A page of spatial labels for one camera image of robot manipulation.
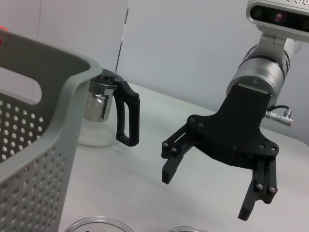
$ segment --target white wall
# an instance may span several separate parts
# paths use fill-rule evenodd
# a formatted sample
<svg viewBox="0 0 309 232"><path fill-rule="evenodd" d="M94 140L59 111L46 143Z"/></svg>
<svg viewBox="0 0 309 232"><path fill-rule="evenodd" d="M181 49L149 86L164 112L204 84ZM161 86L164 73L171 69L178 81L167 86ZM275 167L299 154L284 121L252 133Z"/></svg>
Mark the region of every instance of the white wall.
<svg viewBox="0 0 309 232"><path fill-rule="evenodd" d="M261 34L246 19L246 3L130 0L117 72L134 84L218 110L228 83ZM288 129L275 122L263 123L307 144L308 54L305 44L293 58L278 101L294 110L294 126Z"/></svg>
<svg viewBox="0 0 309 232"><path fill-rule="evenodd" d="M89 56L115 71L128 0L0 0L0 25ZM0 70L0 88L39 100L29 78Z"/></svg>
<svg viewBox="0 0 309 232"><path fill-rule="evenodd" d="M38 35L39 13L40 0L0 0L0 25L32 39ZM33 80L0 68L0 88L31 99Z"/></svg>

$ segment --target depth camera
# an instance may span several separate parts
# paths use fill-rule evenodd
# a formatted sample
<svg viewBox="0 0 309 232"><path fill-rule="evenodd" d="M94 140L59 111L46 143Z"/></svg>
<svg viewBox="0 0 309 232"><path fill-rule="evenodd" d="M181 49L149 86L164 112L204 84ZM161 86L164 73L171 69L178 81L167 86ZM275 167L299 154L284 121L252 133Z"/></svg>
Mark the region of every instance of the depth camera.
<svg viewBox="0 0 309 232"><path fill-rule="evenodd" d="M250 0L247 18L262 32L309 42L308 0Z"/></svg>

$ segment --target glass teapot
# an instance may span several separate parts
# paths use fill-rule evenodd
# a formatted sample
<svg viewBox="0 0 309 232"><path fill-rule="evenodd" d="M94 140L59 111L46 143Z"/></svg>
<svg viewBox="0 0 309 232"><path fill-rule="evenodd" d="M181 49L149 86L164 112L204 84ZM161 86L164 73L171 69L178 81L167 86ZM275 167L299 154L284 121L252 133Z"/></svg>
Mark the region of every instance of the glass teapot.
<svg viewBox="0 0 309 232"><path fill-rule="evenodd" d="M126 109L129 137L126 136ZM78 143L105 147L122 142L136 146L140 140L140 96L121 76L103 69L91 79Z"/></svg>

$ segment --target cable connector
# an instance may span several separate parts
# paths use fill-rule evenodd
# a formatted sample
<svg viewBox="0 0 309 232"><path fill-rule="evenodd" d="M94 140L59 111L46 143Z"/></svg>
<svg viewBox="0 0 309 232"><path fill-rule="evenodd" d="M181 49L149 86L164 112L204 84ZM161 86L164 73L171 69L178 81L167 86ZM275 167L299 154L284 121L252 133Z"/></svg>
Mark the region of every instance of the cable connector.
<svg viewBox="0 0 309 232"><path fill-rule="evenodd" d="M279 123L282 123L282 124L290 127L293 124L293 120L290 119L291 115L292 115L291 109L287 109L284 113L284 116L280 116L280 115L275 114L273 112L267 111L266 114L265 114L265 118L277 121Z"/></svg>

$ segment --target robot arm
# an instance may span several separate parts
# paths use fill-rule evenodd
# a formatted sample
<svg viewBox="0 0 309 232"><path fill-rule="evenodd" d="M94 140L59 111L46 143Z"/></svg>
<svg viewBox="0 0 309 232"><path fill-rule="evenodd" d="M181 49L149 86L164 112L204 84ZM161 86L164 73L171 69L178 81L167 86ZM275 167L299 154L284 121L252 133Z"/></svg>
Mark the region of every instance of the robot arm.
<svg viewBox="0 0 309 232"><path fill-rule="evenodd" d="M247 18L263 34L240 64L219 111L211 116L190 116L162 143L162 158L167 159L162 181L166 184L193 146L217 161L252 170L252 181L239 213L242 220L249 218L255 201L270 204L278 192L279 147L261 133L260 123L264 117L287 126L293 122L292 110L276 106L276 102L290 68L295 40L309 42L309 3L250 0ZM273 113L276 108L286 108L284 116Z"/></svg>

